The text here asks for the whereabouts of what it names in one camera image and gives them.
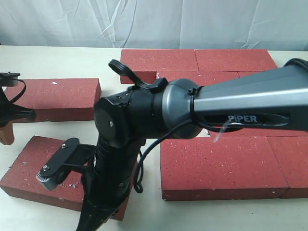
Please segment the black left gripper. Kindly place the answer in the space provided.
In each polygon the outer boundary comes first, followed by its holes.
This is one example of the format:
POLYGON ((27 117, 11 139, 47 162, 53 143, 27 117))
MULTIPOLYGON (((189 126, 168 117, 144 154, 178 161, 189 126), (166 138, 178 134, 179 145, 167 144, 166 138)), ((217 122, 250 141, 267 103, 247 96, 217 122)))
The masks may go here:
POLYGON ((3 145, 12 145, 14 142, 13 120, 27 119, 34 121, 34 109, 18 106, 10 102, 3 89, 0 89, 0 142, 3 145))

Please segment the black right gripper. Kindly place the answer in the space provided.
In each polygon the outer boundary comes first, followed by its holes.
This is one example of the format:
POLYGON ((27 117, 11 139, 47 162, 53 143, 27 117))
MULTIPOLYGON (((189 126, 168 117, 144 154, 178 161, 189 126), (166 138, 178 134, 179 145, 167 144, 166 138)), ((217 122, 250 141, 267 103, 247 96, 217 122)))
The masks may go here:
POLYGON ((130 194, 131 177, 143 139, 114 148, 98 139, 94 156, 82 176, 84 198, 78 231, 95 231, 124 203, 130 194))

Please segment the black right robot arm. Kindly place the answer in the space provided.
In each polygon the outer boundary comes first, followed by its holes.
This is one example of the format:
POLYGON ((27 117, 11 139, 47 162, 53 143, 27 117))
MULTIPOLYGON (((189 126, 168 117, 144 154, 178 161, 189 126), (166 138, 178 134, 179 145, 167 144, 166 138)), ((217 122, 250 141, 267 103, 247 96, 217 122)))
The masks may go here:
POLYGON ((143 192, 143 162, 166 139, 192 139, 204 128, 218 135, 243 128, 308 128, 308 63, 303 59, 208 86, 186 78, 149 84, 118 60, 109 66, 134 85, 94 106, 99 136, 81 178, 79 231, 101 227, 130 188, 143 192))

